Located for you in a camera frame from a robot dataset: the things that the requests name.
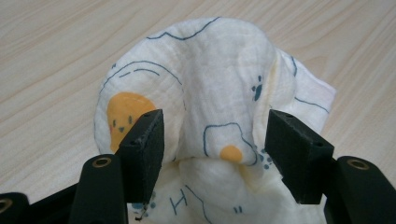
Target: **baby swaddle blanket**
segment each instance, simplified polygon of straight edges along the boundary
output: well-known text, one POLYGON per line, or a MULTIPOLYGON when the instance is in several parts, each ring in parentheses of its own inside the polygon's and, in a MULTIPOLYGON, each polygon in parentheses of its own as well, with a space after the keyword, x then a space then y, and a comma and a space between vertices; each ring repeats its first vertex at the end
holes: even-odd
POLYGON ((299 205, 265 152, 270 108, 320 132, 335 90, 277 49, 256 26, 210 18, 177 23, 138 43, 110 69, 94 119, 113 153, 145 112, 164 114, 163 168, 152 223, 323 223, 299 205))

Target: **wooden surface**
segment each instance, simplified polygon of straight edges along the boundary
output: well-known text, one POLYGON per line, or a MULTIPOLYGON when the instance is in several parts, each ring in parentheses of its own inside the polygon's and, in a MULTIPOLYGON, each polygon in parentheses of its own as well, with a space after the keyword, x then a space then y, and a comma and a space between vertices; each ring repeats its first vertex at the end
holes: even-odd
POLYGON ((98 154, 93 114, 120 56, 178 21, 233 17, 263 29, 338 92, 322 136, 396 186, 396 1, 2 1, 0 193, 36 202, 98 154))

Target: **paw print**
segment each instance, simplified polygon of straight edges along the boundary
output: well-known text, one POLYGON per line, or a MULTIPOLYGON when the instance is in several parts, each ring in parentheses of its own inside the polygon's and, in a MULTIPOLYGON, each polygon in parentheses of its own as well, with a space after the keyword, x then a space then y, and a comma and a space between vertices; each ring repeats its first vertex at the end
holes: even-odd
POLYGON ((274 164, 273 160, 271 159, 270 155, 265 151, 265 148, 262 149, 261 153, 259 154, 260 161, 264 164, 264 169, 269 170, 270 166, 274 164))
POLYGON ((134 210, 135 214, 140 214, 141 217, 137 217, 136 220, 141 220, 142 217, 148 217, 149 213, 148 213, 148 209, 154 209, 157 204, 154 202, 155 199, 155 191, 152 191, 151 194, 151 199, 149 201, 149 204, 142 204, 142 203, 132 203, 132 208, 134 210))
POLYGON ((254 101, 259 100, 260 95, 262 94, 262 84, 261 84, 261 82, 262 82, 262 76, 258 76, 258 80, 259 80, 259 85, 257 85, 257 87, 256 87, 256 86, 253 86, 253 87, 251 88, 251 90, 254 92, 254 97, 253 97, 253 100, 254 100, 254 101))

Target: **muslin cloth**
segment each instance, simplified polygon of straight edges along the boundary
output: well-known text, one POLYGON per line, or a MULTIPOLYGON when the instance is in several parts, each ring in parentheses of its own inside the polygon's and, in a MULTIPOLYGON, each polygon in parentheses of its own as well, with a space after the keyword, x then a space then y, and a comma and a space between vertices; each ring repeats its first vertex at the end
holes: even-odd
POLYGON ((148 210, 129 205, 146 222, 324 223, 322 207, 294 201, 264 143, 270 108, 319 133, 334 95, 251 23, 184 21, 112 65, 95 140, 113 153, 137 118, 163 110, 163 168, 148 210))

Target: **light wood tabletop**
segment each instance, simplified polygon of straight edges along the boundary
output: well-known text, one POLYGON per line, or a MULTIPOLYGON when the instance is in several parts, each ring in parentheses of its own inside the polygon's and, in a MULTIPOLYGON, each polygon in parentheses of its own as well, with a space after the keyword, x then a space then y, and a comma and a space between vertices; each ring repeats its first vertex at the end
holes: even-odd
POLYGON ((337 89, 321 135, 334 157, 396 186, 396 1, 2 1, 0 193, 34 203, 97 155, 93 115, 111 65, 138 41, 202 17, 249 21, 337 89))

